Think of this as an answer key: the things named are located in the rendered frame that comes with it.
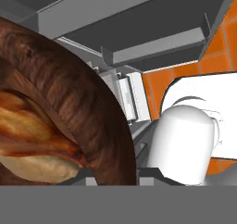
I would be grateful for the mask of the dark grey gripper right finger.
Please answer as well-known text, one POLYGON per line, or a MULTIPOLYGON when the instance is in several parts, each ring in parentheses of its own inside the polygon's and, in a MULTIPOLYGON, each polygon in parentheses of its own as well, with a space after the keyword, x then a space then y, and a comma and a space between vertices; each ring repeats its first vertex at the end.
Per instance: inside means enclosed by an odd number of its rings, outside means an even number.
POLYGON ((139 168, 138 183, 140 186, 182 186, 182 183, 165 178, 158 168, 139 168))

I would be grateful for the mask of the tan sweet potato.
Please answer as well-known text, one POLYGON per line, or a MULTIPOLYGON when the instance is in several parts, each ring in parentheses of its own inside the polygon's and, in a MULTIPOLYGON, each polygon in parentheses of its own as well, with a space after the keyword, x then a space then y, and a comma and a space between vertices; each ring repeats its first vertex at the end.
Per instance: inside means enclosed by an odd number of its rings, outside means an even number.
POLYGON ((0 156, 0 163, 22 179, 48 183, 75 178, 80 170, 73 162, 53 156, 0 156))

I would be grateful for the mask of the white and grey panel fitting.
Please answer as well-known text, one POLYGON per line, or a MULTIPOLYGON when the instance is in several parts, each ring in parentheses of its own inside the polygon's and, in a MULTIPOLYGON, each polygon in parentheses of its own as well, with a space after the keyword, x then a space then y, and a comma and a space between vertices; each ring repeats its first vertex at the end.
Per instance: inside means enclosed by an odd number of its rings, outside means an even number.
POLYGON ((151 119, 140 72, 129 67, 94 70, 116 96, 130 124, 151 119))

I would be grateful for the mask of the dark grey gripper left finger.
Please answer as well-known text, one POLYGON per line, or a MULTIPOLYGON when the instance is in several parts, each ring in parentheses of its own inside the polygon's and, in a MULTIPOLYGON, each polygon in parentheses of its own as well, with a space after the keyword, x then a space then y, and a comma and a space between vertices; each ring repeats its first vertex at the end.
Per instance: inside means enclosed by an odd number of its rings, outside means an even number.
POLYGON ((96 186, 97 182, 92 171, 89 168, 82 168, 75 178, 66 180, 64 185, 82 185, 82 186, 96 186))

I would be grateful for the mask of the white mug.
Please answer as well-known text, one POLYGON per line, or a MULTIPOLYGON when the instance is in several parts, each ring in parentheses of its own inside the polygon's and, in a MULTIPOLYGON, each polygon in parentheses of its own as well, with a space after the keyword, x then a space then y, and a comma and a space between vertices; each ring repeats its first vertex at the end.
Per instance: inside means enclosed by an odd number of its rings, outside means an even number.
POLYGON ((178 183, 200 185, 218 139, 218 121, 205 111, 194 106, 170 107, 156 125, 147 166, 178 183))

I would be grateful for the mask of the brown wooden bowl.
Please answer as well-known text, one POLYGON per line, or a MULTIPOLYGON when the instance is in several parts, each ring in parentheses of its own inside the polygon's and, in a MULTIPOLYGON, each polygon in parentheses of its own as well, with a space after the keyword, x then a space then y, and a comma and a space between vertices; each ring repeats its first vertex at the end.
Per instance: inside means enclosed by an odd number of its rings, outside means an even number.
POLYGON ((64 121, 99 185, 134 185, 131 132, 115 95, 80 58, 0 17, 0 58, 64 121))

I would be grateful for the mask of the white rounded appliance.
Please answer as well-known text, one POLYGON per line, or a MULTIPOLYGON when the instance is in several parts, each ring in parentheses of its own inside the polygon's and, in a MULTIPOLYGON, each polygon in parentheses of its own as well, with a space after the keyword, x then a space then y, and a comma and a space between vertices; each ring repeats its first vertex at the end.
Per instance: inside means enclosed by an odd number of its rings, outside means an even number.
POLYGON ((172 106, 194 106, 218 121, 213 157, 237 160, 237 73, 179 77, 165 91, 160 113, 172 106))

